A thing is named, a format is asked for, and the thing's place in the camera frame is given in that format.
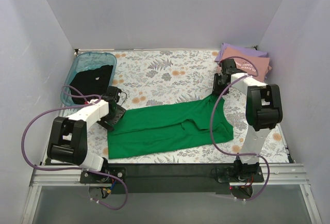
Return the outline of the green t shirt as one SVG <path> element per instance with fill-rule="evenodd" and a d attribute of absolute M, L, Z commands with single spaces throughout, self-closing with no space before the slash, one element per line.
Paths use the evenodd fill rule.
<path fill-rule="evenodd" d="M 108 132 L 108 157 L 120 159 L 165 153 L 233 140 L 224 100 L 209 95 L 202 100 L 128 110 Z"/>

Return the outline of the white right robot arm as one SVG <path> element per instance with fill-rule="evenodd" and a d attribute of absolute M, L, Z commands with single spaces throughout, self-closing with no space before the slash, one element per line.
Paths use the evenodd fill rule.
<path fill-rule="evenodd" d="M 235 57 L 227 57 L 220 62 L 221 71 L 214 75 L 212 94 L 218 104 L 231 87 L 246 96 L 245 118 L 247 134 L 239 153 L 234 153 L 232 164 L 216 168 L 215 174 L 220 183 L 243 182 L 259 179 L 262 172 L 259 161 L 261 150 L 270 132 L 283 119 L 279 86 L 256 80 L 258 71 L 252 74 L 237 68 Z"/>

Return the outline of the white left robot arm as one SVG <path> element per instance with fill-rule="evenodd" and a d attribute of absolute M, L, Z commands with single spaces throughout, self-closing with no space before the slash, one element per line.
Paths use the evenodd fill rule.
<path fill-rule="evenodd" d="M 87 107 L 76 113 L 55 118 L 47 147 L 48 158 L 85 170 L 108 173 L 107 159 L 88 150 L 88 130 L 97 123 L 114 131 L 114 125 L 126 112 L 118 104 L 121 93 L 118 87 L 109 86 L 100 100 L 90 100 Z"/>

